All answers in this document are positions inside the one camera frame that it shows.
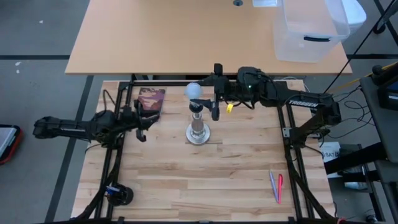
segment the white ball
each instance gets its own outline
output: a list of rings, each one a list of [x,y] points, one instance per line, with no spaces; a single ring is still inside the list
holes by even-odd
[[[199,99],[202,95],[201,86],[197,83],[189,83],[185,89],[185,94],[188,99]]]

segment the clear plastic bin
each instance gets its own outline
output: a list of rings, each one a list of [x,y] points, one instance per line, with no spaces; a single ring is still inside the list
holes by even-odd
[[[279,60],[319,62],[348,36],[341,0],[277,1],[274,47]]]

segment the wooden work surface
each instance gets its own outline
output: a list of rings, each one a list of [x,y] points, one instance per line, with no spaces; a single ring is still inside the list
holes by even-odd
[[[225,74],[253,66],[270,75],[336,75],[347,62],[341,44],[319,63],[277,60],[276,8],[243,2],[91,0],[66,73],[197,75],[222,63]],[[351,73],[348,65],[343,74]]]
[[[104,82],[103,88],[116,98],[118,84]],[[304,90],[301,80],[289,80],[288,86]],[[193,146],[185,138],[192,120],[189,102],[183,95],[185,87],[159,88],[166,89],[163,112],[160,122],[145,132],[147,142],[139,142],[135,131],[126,134],[119,182],[133,189],[134,200],[116,207],[114,219],[124,216],[127,220],[270,221],[287,220],[295,215],[276,108],[258,104],[255,110],[249,110],[239,106],[226,114],[223,105],[217,122],[204,111],[211,137],[208,144]],[[133,99],[137,98],[139,89],[133,88]],[[209,98],[213,89],[204,87],[203,91],[203,98]],[[109,99],[107,106],[114,109]],[[97,111],[103,108],[100,97]],[[296,124],[301,125],[311,114],[309,109],[294,107],[294,116]],[[307,145],[318,149],[313,139]],[[106,149],[100,146],[86,153],[72,217],[80,214],[97,192],[105,153]],[[321,155],[306,148],[302,154],[311,191],[333,214],[333,199]],[[280,205],[272,193],[270,169],[275,179],[279,174],[284,176]],[[306,217],[303,195],[299,192]]]

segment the black handle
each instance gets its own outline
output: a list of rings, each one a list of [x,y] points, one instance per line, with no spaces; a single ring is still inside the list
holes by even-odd
[[[304,40],[314,41],[314,42],[329,42],[330,38],[318,38],[318,37],[304,37]]]

